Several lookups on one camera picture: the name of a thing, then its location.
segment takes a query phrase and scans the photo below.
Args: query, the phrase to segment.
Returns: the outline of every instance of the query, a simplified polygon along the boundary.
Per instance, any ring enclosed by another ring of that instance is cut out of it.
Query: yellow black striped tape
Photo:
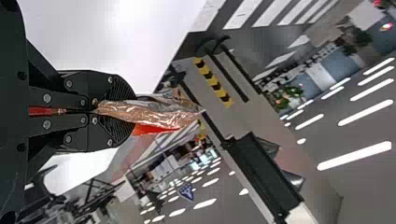
[[[204,60],[202,60],[202,58],[194,58],[194,63],[198,67],[200,74],[205,77],[207,84],[212,87],[216,96],[223,102],[224,107],[230,108],[233,105],[233,99],[228,92],[222,88],[219,80],[213,75]]]

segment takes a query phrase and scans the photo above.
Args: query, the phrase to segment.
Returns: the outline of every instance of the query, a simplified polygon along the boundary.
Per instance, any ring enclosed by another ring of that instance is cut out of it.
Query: ceiling light
[[[314,123],[314,122],[316,122],[316,121],[318,121],[318,120],[320,120],[320,119],[323,119],[323,117],[324,117],[324,114],[316,115],[316,116],[314,116],[312,119],[309,119],[309,120],[307,120],[306,122],[297,125],[296,130],[303,129],[303,128],[306,127],[306,126],[308,126],[308,125],[310,125],[310,124],[312,124],[312,123]]]
[[[379,63],[378,65],[374,66],[373,68],[371,68],[371,69],[365,71],[363,74],[364,74],[365,76],[370,75],[370,74],[372,74],[373,72],[375,72],[376,70],[380,69],[381,67],[387,65],[388,63],[393,62],[393,60],[395,60],[395,59],[394,59],[394,58],[388,58],[388,59],[386,59],[384,62]]]
[[[179,215],[183,214],[185,211],[186,211],[185,208],[178,209],[178,210],[176,210],[175,212],[171,213],[171,215],[169,215],[169,217],[176,217],[176,216],[179,216]]]
[[[194,180],[192,180],[191,183],[192,183],[192,184],[195,184],[196,182],[198,182],[198,181],[200,181],[200,180],[202,180],[202,177],[201,177],[201,176],[198,177],[198,178],[196,178],[196,179],[194,179]]]
[[[210,168],[214,168],[214,167],[218,166],[220,163],[221,163],[221,161],[218,161],[218,162],[216,162],[216,163],[213,163],[213,164],[210,166]]]
[[[239,192],[239,195],[245,195],[248,194],[248,189],[242,189],[241,192]]]
[[[350,77],[347,77],[344,80],[342,80],[342,81],[338,82],[337,84],[333,85],[332,87],[330,87],[330,90],[333,91],[333,90],[337,89],[338,87],[344,85],[348,81],[350,81]]]
[[[368,95],[368,94],[370,94],[370,93],[373,93],[373,92],[378,91],[379,89],[381,89],[381,88],[383,88],[383,87],[388,86],[388,85],[389,85],[390,83],[392,83],[393,81],[394,81],[393,78],[388,78],[387,80],[382,81],[382,82],[376,84],[376,85],[373,86],[372,88],[370,88],[370,89],[368,89],[368,90],[366,90],[366,91],[363,91],[363,92],[357,94],[356,96],[350,98],[350,101],[357,101],[357,100],[363,98],[364,96],[366,96],[366,95]]]
[[[284,116],[282,116],[282,117],[280,117],[280,119],[285,119],[285,118],[287,118],[289,115],[284,115]]]
[[[389,66],[387,68],[382,69],[381,71],[375,73],[374,75],[367,77],[366,79],[364,79],[363,81],[361,81],[360,83],[358,83],[358,86],[364,86],[365,84],[373,81],[374,79],[381,77],[382,75],[385,75],[387,72],[393,70],[395,67],[393,66]]]
[[[212,163],[215,163],[216,161],[221,160],[221,157],[218,157],[217,159],[213,160]]]
[[[203,208],[203,207],[207,207],[207,206],[209,206],[209,205],[212,205],[213,203],[216,202],[216,200],[217,200],[217,199],[211,199],[211,200],[204,201],[204,202],[202,202],[202,203],[198,203],[198,204],[196,204],[196,205],[194,206],[194,209],[200,209],[200,208]]]
[[[297,109],[303,109],[304,107],[306,107],[312,103],[314,103],[314,100],[309,100],[309,101],[303,103],[302,105],[300,105],[299,107],[297,107]]]
[[[320,99],[326,100],[327,98],[329,98],[329,97],[335,95],[337,92],[339,92],[339,91],[341,91],[341,90],[343,90],[343,89],[344,89],[344,87],[338,87],[337,89],[335,89],[335,90],[333,90],[333,91],[327,93],[326,95],[322,96]]]
[[[152,219],[152,222],[158,222],[161,221],[165,218],[165,216],[159,216],[159,217],[155,217],[154,219]]]
[[[392,149],[392,143],[390,141],[385,141],[379,144],[375,144],[370,147],[366,147],[351,153],[348,153],[344,156],[340,156],[329,161],[321,162],[318,165],[318,170],[324,171],[335,166],[343,165],[352,161],[358,161],[366,157],[373,156],[375,154],[385,152]]]
[[[294,119],[295,117],[301,115],[303,112],[304,112],[303,110],[299,110],[299,111],[295,112],[294,114],[288,116],[288,117],[286,118],[286,120]]]
[[[213,175],[215,172],[217,172],[217,171],[219,171],[219,170],[220,170],[219,167],[216,168],[216,169],[213,169],[213,170],[211,170],[209,173],[207,173],[207,175]]]
[[[211,185],[213,185],[213,184],[216,184],[216,182],[218,182],[218,181],[219,181],[218,178],[212,179],[212,180],[207,181],[206,183],[204,183],[204,184],[202,185],[202,187],[203,187],[203,188],[209,187],[209,186],[211,186]]]
[[[348,123],[351,123],[355,120],[361,119],[366,117],[367,115],[373,114],[374,112],[383,109],[387,106],[393,105],[393,101],[392,100],[386,100],[383,101],[377,105],[373,105],[365,110],[362,110],[361,112],[354,114],[346,119],[341,120],[340,122],[338,122],[338,126],[342,127],[344,125],[347,125]]]
[[[192,179],[194,179],[194,176],[190,176],[188,179],[186,179],[187,182],[191,181]]]
[[[176,190],[170,191],[170,192],[168,193],[168,195],[172,195],[172,194],[174,194],[174,193],[176,193]]]
[[[178,196],[175,196],[175,197],[169,199],[168,202],[169,202],[169,203],[172,203],[172,202],[176,201],[177,199],[178,199]]]
[[[302,138],[302,139],[300,139],[300,140],[297,141],[297,144],[298,144],[298,145],[302,145],[302,144],[304,144],[305,142],[306,142],[306,138]]]

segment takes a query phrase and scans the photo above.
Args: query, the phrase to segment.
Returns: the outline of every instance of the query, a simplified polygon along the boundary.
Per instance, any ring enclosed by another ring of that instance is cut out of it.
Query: sign
[[[192,192],[192,184],[191,183],[184,185],[180,189],[178,189],[178,194],[182,198],[184,198],[192,203],[194,202],[194,192]]]

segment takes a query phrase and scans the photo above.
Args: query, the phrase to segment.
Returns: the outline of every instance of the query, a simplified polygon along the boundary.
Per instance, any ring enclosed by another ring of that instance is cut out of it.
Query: equipment
[[[133,100],[117,75],[56,71],[26,39],[15,0],[0,1],[0,223],[15,223],[25,184],[56,153],[120,146],[132,123],[91,114],[102,100]]]

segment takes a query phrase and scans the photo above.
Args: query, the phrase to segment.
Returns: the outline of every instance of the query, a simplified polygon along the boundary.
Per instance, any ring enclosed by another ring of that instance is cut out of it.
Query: table
[[[118,74],[152,93],[205,0],[20,0],[27,38],[57,69]],[[117,148],[56,156],[45,181],[62,194],[102,173]]]

